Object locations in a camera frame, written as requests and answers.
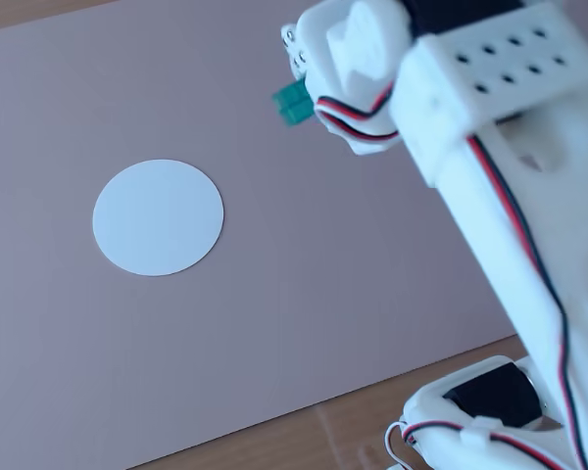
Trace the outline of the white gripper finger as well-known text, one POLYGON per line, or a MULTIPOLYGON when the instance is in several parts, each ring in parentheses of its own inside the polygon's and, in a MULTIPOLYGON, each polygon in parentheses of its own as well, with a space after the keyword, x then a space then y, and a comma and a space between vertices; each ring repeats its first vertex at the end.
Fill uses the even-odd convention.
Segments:
POLYGON ((304 78, 308 64, 304 50, 297 40, 296 25, 294 23, 285 24, 280 29, 280 35, 293 76, 304 78))

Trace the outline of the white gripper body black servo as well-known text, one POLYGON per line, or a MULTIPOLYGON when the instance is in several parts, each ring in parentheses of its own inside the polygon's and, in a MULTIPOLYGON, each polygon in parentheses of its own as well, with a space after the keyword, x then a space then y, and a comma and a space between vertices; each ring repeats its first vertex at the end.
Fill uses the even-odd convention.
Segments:
POLYGON ((413 43, 410 25, 401 1, 321 1, 296 22, 314 113, 357 155, 401 141, 388 105, 413 43))

